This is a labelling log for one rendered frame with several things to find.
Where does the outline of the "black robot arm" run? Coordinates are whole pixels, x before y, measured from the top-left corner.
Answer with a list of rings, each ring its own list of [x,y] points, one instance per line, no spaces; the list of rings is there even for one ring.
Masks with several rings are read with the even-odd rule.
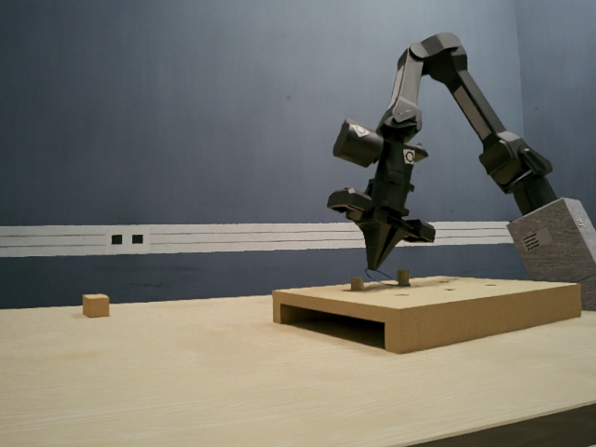
[[[421,76],[425,75],[449,89],[483,144],[479,159],[487,175],[505,195],[514,195],[522,216],[557,200],[544,177],[553,172],[550,161],[505,129],[468,72],[467,53],[452,33],[434,34],[405,49],[398,59],[391,101],[380,126],[371,129],[347,118],[333,146],[333,156],[364,168],[379,159],[376,171],[394,170],[411,179],[413,163],[428,157],[421,143],[408,143],[422,127],[417,98]]]

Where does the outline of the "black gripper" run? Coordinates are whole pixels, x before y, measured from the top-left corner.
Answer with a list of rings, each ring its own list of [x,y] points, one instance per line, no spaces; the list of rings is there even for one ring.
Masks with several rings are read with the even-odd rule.
[[[402,217],[409,216],[405,203],[408,193],[414,190],[410,181],[401,172],[382,169],[369,180],[368,185],[372,186],[370,196],[355,188],[337,190],[329,196],[328,209],[339,213],[351,209],[361,213],[360,220],[354,223],[364,235],[368,269],[372,271],[379,268],[401,240],[434,243],[436,230],[433,225],[421,220],[402,220]]]

